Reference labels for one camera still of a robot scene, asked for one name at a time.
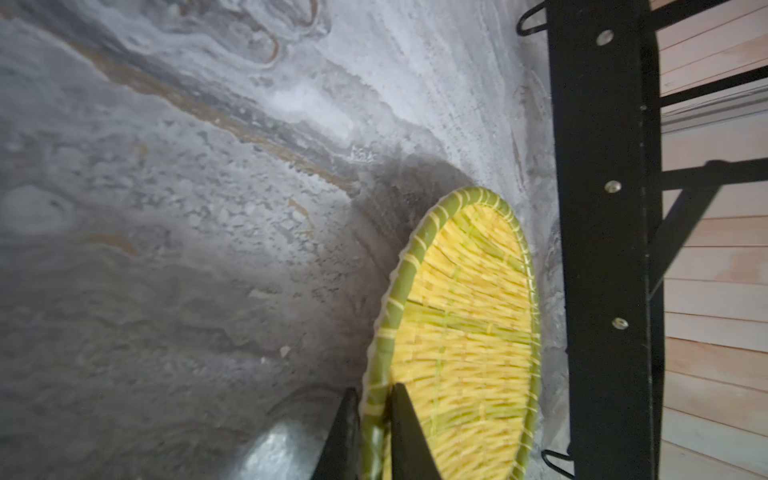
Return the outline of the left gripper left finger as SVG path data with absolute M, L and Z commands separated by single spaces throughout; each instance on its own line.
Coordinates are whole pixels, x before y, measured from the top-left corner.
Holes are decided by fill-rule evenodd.
M 358 404 L 356 389 L 346 389 L 311 476 L 312 480 L 357 478 L 360 447 Z

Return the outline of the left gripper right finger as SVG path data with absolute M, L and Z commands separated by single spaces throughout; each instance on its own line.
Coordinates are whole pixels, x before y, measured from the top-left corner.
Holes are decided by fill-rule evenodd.
M 389 410 L 392 479 L 440 480 L 441 476 L 404 384 L 394 385 L 389 398 Z

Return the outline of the yellow round plate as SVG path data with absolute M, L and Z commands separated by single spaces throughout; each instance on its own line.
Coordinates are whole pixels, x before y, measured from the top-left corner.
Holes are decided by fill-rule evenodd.
M 443 478 L 523 478 L 541 351 L 533 260 L 512 208 L 481 187 L 445 195 L 381 300 L 359 404 L 360 476 L 393 475 L 385 404 L 400 383 Z

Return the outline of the black two-tier dish rack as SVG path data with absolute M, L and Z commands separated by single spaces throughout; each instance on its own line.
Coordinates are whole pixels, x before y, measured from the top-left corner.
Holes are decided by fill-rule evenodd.
M 767 5 L 538 1 L 570 423 L 564 479 L 767 475 Z

